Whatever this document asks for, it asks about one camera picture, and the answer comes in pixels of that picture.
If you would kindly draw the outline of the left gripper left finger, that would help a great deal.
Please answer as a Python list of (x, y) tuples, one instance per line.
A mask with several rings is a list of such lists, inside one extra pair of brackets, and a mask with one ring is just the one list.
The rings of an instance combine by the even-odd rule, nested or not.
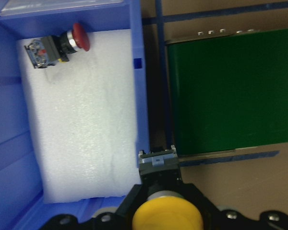
[(147, 200), (148, 188), (136, 184), (116, 211), (103, 211), (96, 217), (80, 223), (71, 214), (59, 214), (50, 218), (41, 230), (131, 230), (136, 210)]

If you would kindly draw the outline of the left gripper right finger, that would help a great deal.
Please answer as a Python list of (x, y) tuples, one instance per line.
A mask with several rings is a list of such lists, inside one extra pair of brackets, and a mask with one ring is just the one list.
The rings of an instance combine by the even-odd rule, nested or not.
[(268, 210), (258, 220), (233, 209), (219, 210), (195, 185), (180, 183), (177, 191), (198, 208), (205, 230), (288, 230), (288, 215)]

